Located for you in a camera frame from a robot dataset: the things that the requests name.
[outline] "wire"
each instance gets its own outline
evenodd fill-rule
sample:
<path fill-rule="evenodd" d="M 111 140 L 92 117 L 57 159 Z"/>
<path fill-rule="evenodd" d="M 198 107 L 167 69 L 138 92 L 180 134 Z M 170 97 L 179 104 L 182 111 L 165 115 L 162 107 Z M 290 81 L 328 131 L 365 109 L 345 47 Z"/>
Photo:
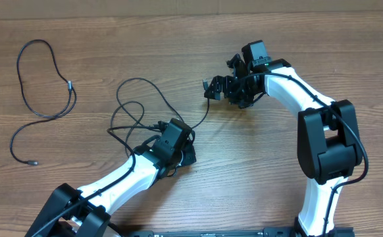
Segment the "wire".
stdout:
<path fill-rule="evenodd" d="M 260 100 L 260 98 L 262 98 L 262 96 L 264 96 L 266 93 L 265 92 L 262 92 L 254 101 L 253 103 L 251 104 L 251 106 L 253 106 L 258 100 Z"/>
<path fill-rule="evenodd" d="M 315 94 L 313 94 L 299 80 L 293 78 L 292 76 L 286 76 L 284 74 L 273 73 L 273 72 L 255 73 L 255 74 L 251 74 L 251 75 L 248 75 L 248 76 L 244 76 L 243 78 L 241 78 L 241 80 L 244 81 L 247 78 L 251 78 L 251 77 L 254 77 L 254 76 L 266 76 L 266 75 L 279 76 L 279 77 L 291 80 L 292 82 L 295 82 L 301 89 L 303 89 L 308 95 L 310 95 L 310 97 L 312 97 L 317 103 L 319 103 L 323 107 L 327 108 L 329 110 L 329 112 L 331 112 L 336 117 L 336 119 L 348 130 L 348 132 L 351 134 L 351 136 L 355 140 L 355 143 L 360 148 L 361 153 L 363 154 L 364 171 L 360 175 L 360 177 L 355 178 L 355 179 L 350 180 L 350 181 L 342 182 L 340 184 L 335 185 L 333 187 L 333 189 L 332 189 L 332 192 L 330 193 L 328 207 L 326 209 L 326 216 L 324 218 L 323 231 L 322 231 L 322 236 L 325 237 L 326 236 L 326 228 L 327 228 L 327 224 L 328 224 L 328 218 L 329 218 L 329 214 L 330 214 L 330 209 L 332 207 L 332 202 L 333 202 L 334 194 L 337 192 L 338 188 L 340 188 L 342 186 L 345 186 L 345 185 L 349 185 L 349 184 L 354 184 L 356 182 L 360 182 L 360 181 L 362 181 L 362 179 L 364 179 L 364 177 L 366 177 L 366 175 L 367 175 L 367 173 L 369 171 L 369 157 L 367 156 L 367 152 L 366 152 L 366 150 L 364 148 L 363 143 L 360 141 L 360 139 L 354 133 L 354 131 L 352 131 L 352 129 L 348 126 L 348 124 L 343 120 L 343 118 L 337 112 L 335 112 L 335 110 L 333 110 L 329 105 L 327 105 L 325 102 L 321 101 Z"/>
<path fill-rule="evenodd" d="M 61 77 L 61 79 L 63 81 L 65 81 L 68 85 L 68 101 L 67 101 L 67 104 L 66 106 L 58 113 L 54 114 L 54 115 L 43 115 L 35 110 L 33 110 L 31 108 L 31 106 L 29 106 L 29 103 L 28 101 L 26 100 L 25 98 L 25 94 L 24 94 L 24 90 L 23 90 L 23 84 L 22 84 L 22 77 L 20 76 L 20 70 L 19 70 L 19 61 L 20 61 L 20 58 L 22 56 L 22 53 L 23 51 L 31 44 L 33 43 L 44 43 L 48 46 L 50 52 L 51 52 L 51 56 L 53 58 L 53 63 L 54 63 L 54 67 L 55 67 L 55 70 L 57 71 L 57 74 Z M 25 105 L 27 106 L 27 108 L 33 112 L 35 115 L 39 116 L 39 117 L 43 117 L 43 118 L 46 118 L 45 120 L 39 120 L 39 121 L 35 121 L 35 122 L 30 122 L 28 124 L 25 124 L 24 126 L 21 126 L 18 130 L 16 130 L 16 132 L 14 132 L 11 140 L 10 140 L 10 153 L 11 155 L 13 156 L 13 158 L 20 162 L 20 163 L 24 163 L 24 164 L 27 164 L 27 165 L 38 165 L 38 162 L 37 161 L 22 161 L 20 160 L 13 152 L 13 142 L 14 142 L 14 138 L 16 137 L 16 135 L 25 127 L 27 126 L 31 126 L 33 124 L 38 124 L 38 123 L 42 123 L 42 122 L 49 122 L 49 121 L 52 121 L 52 120 L 55 120 L 55 119 L 59 119 L 59 118 L 62 118 L 64 117 L 65 115 L 67 115 L 69 112 L 71 112 L 71 110 L 74 108 L 74 105 L 76 104 L 76 100 L 77 100 L 77 95 L 76 95 L 76 91 L 74 90 L 73 86 L 72 86 L 72 82 L 71 81 L 68 81 L 66 80 L 66 78 L 64 78 L 60 71 L 59 71 L 59 68 L 57 67 L 57 63 L 55 61 L 55 56 L 54 56 L 54 51 L 53 51 L 53 48 L 51 47 L 51 45 L 46 42 L 45 40 L 43 39 L 34 39 L 34 40 L 31 40 L 29 41 L 28 43 L 25 43 L 25 45 L 22 46 L 22 49 L 20 49 L 20 52 L 18 54 L 18 57 L 17 57 L 17 60 L 16 60 L 16 69 L 17 69 L 17 73 L 18 73 L 18 78 L 19 78 L 19 83 L 20 83 L 20 91 L 21 91 L 21 94 L 22 94 L 22 98 L 23 98 L 23 101 L 25 102 Z M 73 103 L 72 105 L 69 107 L 70 105 L 70 101 L 72 99 L 72 92 L 73 92 L 73 95 L 74 95 L 74 100 L 73 100 Z"/>
<path fill-rule="evenodd" d="M 206 108 L 206 113 L 205 113 L 205 116 L 203 116 L 203 118 L 195 125 L 195 126 L 192 126 L 191 129 L 195 129 L 197 128 L 197 126 L 199 126 L 206 118 L 207 114 L 209 113 L 209 98 L 207 99 L 207 108 Z"/>
<path fill-rule="evenodd" d="M 167 175 L 167 177 L 174 177 L 176 174 L 177 174 L 177 171 L 178 171 L 178 167 L 180 166 L 181 162 L 183 162 L 183 159 L 184 159 L 184 153 L 183 151 L 181 151 L 181 161 L 178 163 L 178 165 L 176 166 L 174 172 L 170 175 Z"/>
<path fill-rule="evenodd" d="M 121 233 L 121 229 L 119 229 L 119 227 L 117 225 L 115 225 L 114 223 L 112 223 L 111 221 L 108 223 L 108 227 L 113 229 L 117 234 L 119 234 L 121 237 L 123 237 L 124 235 Z"/>
<path fill-rule="evenodd" d="M 130 81 L 133 81 L 133 80 L 141 80 L 141 81 L 144 81 L 144 82 L 147 82 L 149 84 L 151 84 L 159 93 L 159 95 L 162 97 L 162 99 L 164 100 L 165 104 L 168 106 L 168 108 L 170 108 L 177 116 L 178 118 L 180 118 L 180 120 L 182 122 L 184 122 L 184 119 L 181 117 L 181 115 L 177 112 L 176 109 L 174 109 L 173 106 L 171 106 L 171 104 L 166 100 L 165 96 L 163 95 L 163 93 L 160 91 L 160 89 L 154 84 L 152 83 L 151 81 L 145 79 L 145 78 L 130 78 L 130 79 L 127 79 L 125 80 L 123 83 L 121 83 L 121 85 L 118 86 L 117 90 L 116 90 L 116 98 L 117 98 L 117 101 L 118 101 L 118 104 L 120 105 L 113 113 L 112 117 L 111 117 L 111 120 L 110 120 L 110 127 L 112 128 L 113 127 L 113 123 L 114 123 L 114 119 L 115 119 L 115 115 L 118 113 L 118 111 L 120 109 L 123 109 L 123 111 L 128 115 L 130 116 L 130 118 L 132 118 L 135 123 L 133 125 L 133 127 L 131 127 L 126 135 L 126 142 L 128 141 L 128 138 L 130 137 L 130 135 L 132 134 L 133 132 L 133 129 L 135 128 L 139 128 L 140 126 L 145 126 L 141 123 L 141 120 L 145 114 L 145 107 L 138 101 L 128 101 L 128 102 L 125 102 L 125 103 L 122 103 L 121 100 L 120 100 L 120 96 L 119 96 L 119 93 L 120 93 L 120 90 L 121 90 L 121 87 L 123 87 L 123 85 L 125 85 L 125 83 L 127 82 L 130 82 Z M 127 111 L 127 109 L 125 108 L 125 105 L 127 104 L 130 104 L 130 103 L 135 103 L 135 104 L 138 104 L 141 109 L 142 109 L 142 112 L 141 112 L 141 115 L 140 115 L 140 118 L 139 119 L 136 119 L 130 112 Z M 192 126 L 191 129 L 194 129 L 194 128 L 197 128 L 207 117 L 209 113 L 209 99 L 207 100 L 207 109 L 206 109 L 206 113 L 205 113 L 205 116 L 203 116 L 203 118 L 195 125 L 195 126 Z M 149 130 L 152 130 L 154 132 L 160 132 L 159 130 L 153 128 L 153 129 L 149 129 Z"/>
<path fill-rule="evenodd" d="M 117 127 L 113 127 L 113 128 L 108 128 L 110 131 L 113 131 L 113 130 L 118 130 L 118 129 L 126 129 L 126 128 L 143 128 L 143 129 L 148 129 L 148 130 L 153 130 L 155 129 L 154 126 L 117 126 Z"/>

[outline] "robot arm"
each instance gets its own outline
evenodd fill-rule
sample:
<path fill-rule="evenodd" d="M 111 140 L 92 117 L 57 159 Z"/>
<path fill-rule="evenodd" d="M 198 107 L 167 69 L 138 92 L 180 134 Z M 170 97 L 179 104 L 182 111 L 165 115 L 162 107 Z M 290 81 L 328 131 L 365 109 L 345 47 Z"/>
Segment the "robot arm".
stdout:
<path fill-rule="evenodd" d="M 304 82 L 296 73 L 294 68 L 283 66 L 272 70 L 273 73 L 284 74 L 292 76 L 296 80 L 299 80 L 308 90 L 316 95 L 321 101 L 325 102 L 327 105 L 330 105 L 334 100 L 322 95 L 313 89 L 310 85 Z M 313 98 L 307 94 L 301 87 L 299 87 L 295 82 L 290 80 L 284 80 L 284 78 L 273 75 L 265 76 L 265 91 L 266 94 L 279 100 L 281 104 L 287 108 L 290 113 L 297 118 L 298 112 L 304 111 L 308 108 L 318 109 L 323 107 L 316 101 L 313 101 Z"/>
<path fill-rule="evenodd" d="M 223 92 L 230 104 L 244 109 L 267 94 L 279 100 L 298 119 L 297 157 L 308 179 L 295 229 L 305 236 L 320 236 L 332 189 L 352 175 L 354 166 L 361 162 L 361 152 L 324 105 L 313 98 L 331 106 L 349 121 L 358 136 L 355 109 L 349 101 L 335 102 L 313 89 L 284 59 L 272 61 L 262 41 L 249 43 L 242 52 L 245 61 L 239 55 L 227 61 L 228 67 L 234 70 L 233 76 L 215 76 L 210 85 L 203 82 L 205 97 L 219 100 Z M 325 138 L 324 130 L 329 129 L 338 130 L 338 135 Z M 338 188 L 334 194 L 326 233 L 334 229 L 333 216 L 341 190 Z"/>
<path fill-rule="evenodd" d="M 138 192 L 167 177 L 170 171 L 196 162 L 193 140 L 189 139 L 190 134 L 194 137 L 194 132 L 187 124 L 173 118 L 169 123 L 159 122 L 159 129 L 162 136 L 153 136 L 156 140 L 152 147 L 147 146 L 153 140 L 150 138 L 133 150 L 134 158 L 130 156 L 125 164 L 101 180 L 77 190 L 68 184 L 59 186 L 45 203 L 26 236 L 120 236 L 107 228 L 111 215 L 118 208 Z M 58 219 L 50 222 L 59 213 L 70 209 L 68 207 L 104 189 L 106 191 L 63 216 L 66 220 L 72 219 L 79 227 L 60 223 Z"/>

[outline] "cable plug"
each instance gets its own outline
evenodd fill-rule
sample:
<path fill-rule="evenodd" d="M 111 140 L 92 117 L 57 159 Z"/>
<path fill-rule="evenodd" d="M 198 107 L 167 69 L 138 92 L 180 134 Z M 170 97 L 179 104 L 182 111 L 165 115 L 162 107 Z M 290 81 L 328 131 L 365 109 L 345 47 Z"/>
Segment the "cable plug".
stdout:
<path fill-rule="evenodd" d="M 38 161 L 28 161 L 28 165 L 38 165 Z"/>
<path fill-rule="evenodd" d="M 161 132 L 164 132 L 165 129 L 168 127 L 168 123 L 164 121 L 158 121 L 158 124 L 154 124 L 153 127 L 155 129 L 159 129 Z"/>

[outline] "black mounting base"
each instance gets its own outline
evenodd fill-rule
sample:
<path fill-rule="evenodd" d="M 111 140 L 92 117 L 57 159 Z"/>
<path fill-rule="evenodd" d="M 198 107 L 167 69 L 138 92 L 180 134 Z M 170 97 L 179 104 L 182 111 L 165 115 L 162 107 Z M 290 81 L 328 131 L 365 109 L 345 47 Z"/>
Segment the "black mounting base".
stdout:
<path fill-rule="evenodd" d="M 40 228 L 63 211 L 65 207 L 79 200 L 80 192 L 78 190 L 68 184 L 61 184 L 48 198 L 25 237 L 32 237 Z M 36 237 L 99 237 L 104 234 L 111 218 L 105 212 L 103 206 L 91 208 L 88 203 L 80 205 L 79 208 L 63 216 L 66 220 L 72 217 L 76 217 L 83 222 L 76 233 L 67 222 L 55 221 L 38 233 Z"/>
<path fill-rule="evenodd" d="M 352 228 L 335 228 L 327 237 L 354 237 Z M 219 230 L 180 232 L 130 232 L 126 237 L 303 237 L 293 227 L 266 227 L 262 230 Z"/>

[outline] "table surface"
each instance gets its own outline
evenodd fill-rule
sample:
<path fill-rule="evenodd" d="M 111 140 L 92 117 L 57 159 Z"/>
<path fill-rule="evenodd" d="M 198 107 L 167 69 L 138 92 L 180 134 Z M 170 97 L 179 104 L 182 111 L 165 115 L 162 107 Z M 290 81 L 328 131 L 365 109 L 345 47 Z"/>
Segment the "table surface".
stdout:
<path fill-rule="evenodd" d="M 40 163 L 31 167 L 11 157 L 9 140 L 38 119 L 23 103 L 15 67 L 20 48 L 36 38 L 53 46 L 78 102 L 66 117 L 16 137 L 16 155 Z M 343 189 L 334 220 L 360 236 L 383 234 L 383 12 L 369 12 L 0 21 L 0 236 L 23 236 L 63 182 L 89 184 L 126 161 L 124 148 L 106 133 L 120 83 L 149 79 L 195 124 L 206 110 L 201 80 L 229 74 L 225 61 L 255 40 L 264 40 L 272 58 L 289 61 L 324 95 L 355 105 L 370 172 Z M 67 88 L 46 46 L 27 48 L 20 67 L 30 105 L 41 113 L 60 111 Z M 144 124 L 174 116 L 146 83 L 129 82 L 120 96 L 144 104 Z M 138 106 L 128 109 L 140 114 Z M 117 115 L 115 125 L 129 124 Z M 240 110 L 227 100 L 212 101 L 195 131 L 197 163 L 134 196 L 113 222 L 158 231 L 292 225 L 306 177 L 296 157 L 297 121 L 279 102 L 264 97 Z M 134 131 L 129 144 L 150 135 Z"/>

